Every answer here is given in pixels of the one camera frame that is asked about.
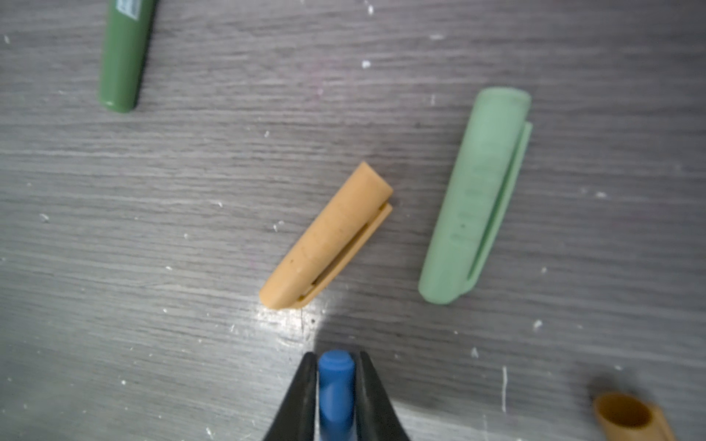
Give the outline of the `dark green pen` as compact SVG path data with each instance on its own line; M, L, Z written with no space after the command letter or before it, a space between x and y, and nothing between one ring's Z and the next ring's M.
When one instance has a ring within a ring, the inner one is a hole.
M138 102L156 0L111 0L99 75L99 102L118 113Z

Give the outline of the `blue pen cap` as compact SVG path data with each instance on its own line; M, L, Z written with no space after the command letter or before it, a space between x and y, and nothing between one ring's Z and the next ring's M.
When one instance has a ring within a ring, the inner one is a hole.
M318 361L321 440L351 440L355 415L356 365L344 350L325 352Z

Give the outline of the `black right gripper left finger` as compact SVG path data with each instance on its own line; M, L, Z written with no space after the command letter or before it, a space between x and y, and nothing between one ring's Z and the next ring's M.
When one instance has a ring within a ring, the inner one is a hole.
M264 441L313 441L317 409L317 358L303 355Z

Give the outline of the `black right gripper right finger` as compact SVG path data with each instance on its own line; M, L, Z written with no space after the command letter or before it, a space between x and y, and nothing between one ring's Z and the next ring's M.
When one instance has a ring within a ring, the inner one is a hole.
M358 441L409 441L371 356L355 356L355 418Z

